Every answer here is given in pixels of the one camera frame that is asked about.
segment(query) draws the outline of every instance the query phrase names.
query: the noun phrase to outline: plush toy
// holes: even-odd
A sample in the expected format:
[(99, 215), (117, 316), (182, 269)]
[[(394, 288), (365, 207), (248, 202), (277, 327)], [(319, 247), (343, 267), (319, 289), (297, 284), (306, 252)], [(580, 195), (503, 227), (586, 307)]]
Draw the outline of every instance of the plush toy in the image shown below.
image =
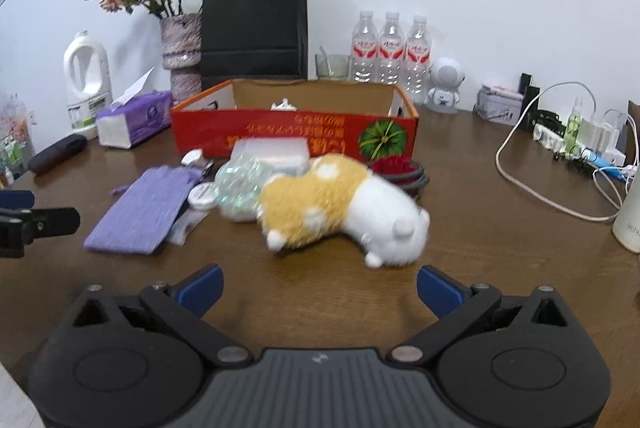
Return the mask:
[(397, 186), (339, 154), (317, 158), (302, 177), (273, 176), (260, 192), (257, 217), (271, 251), (342, 231), (362, 245), (373, 268), (418, 259), (430, 223)]

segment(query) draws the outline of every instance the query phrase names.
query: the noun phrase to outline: bottle cap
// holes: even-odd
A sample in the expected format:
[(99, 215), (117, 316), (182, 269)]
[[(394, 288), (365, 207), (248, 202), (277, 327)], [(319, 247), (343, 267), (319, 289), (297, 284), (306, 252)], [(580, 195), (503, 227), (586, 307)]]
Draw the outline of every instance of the bottle cap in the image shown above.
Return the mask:
[(215, 183), (200, 183), (189, 192), (187, 201), (194, 210), (207, 211), (216, 207), (218, 187)]
[(180, 161), (180, 164), (184, 166), (199, 166), (202, 168), (207, 164), (207, 160), (204, 158), (202, 149), (196, 148), (188, 151), (182, 158), (182, 161)]

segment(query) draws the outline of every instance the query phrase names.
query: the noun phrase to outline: brown table surface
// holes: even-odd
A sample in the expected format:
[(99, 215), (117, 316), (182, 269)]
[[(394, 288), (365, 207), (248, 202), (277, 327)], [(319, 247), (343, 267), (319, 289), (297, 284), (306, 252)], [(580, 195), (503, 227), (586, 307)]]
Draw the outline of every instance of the brown table surface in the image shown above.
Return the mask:
[[(636, 258), (610, 233), (556, 212), (504, 180), (494, 155), (508, 128), (470, 113), (422, 111), (414, 158), (431, 182), (420, 203), (431, 214), (420, 259), (471, 284), (488, 281), (505, 294), (540, 284), (560, 290), (603, 354), (612, 392), (599, 427), (640, 422), (640, 278)], [(49, 174), (20, 178), (38, 207), (75, 206), (82, 225), (70, 237), (43, 239), (19, 260), (0, 259), (0, 360), (18, 379), (26, 361), (87, 285), (136, 293), (154, 281), (175, 282), (218, 262), (223, 298), (206, 321), (254, 352), (267, 346), (377, 346), (383, 352), (434, 321), (415, 292), (418, 265), (372, 271), (346, 238), (326, 239), (283, 259), (274, 257), (256, 224), (209, 214), (182, 247), (150, 257), (103, 255), (82, 242), (113, 203), (109, 191), (145, 169), (178, 164), (171, 131), (132, 151), (90, 147)], [(611, 208), (585, 179), (552, 160), (519, 132), (502, 164), (544, 195), (585, 213)]]

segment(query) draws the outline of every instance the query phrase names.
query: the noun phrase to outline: astronaut figurine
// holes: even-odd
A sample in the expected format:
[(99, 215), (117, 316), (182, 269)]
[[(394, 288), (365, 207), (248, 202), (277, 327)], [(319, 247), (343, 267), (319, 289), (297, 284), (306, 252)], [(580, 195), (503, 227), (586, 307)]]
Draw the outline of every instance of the astronaut figurine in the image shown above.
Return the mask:
[(440, 58), (429, 69), (433, 87), (427, 92), (427, 107), (439, 113), (457, 113), (458, 87), (465, 79), (460, 64), (452, 58)]

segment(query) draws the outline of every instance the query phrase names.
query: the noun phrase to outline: red cardboard box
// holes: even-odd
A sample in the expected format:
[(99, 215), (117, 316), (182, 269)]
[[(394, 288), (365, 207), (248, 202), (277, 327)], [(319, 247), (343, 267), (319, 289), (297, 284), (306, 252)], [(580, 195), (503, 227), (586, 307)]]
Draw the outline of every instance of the red cardboard box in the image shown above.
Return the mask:
[[(271, 111), (283, 98), (297, 111)], [(306, 137), (312, 157), (360, 161), (411, 156), (418, 113), (392, 85), (335, 81), (229, 80), (171, 109), (178, 150), (228, 157), (241, 137)]]

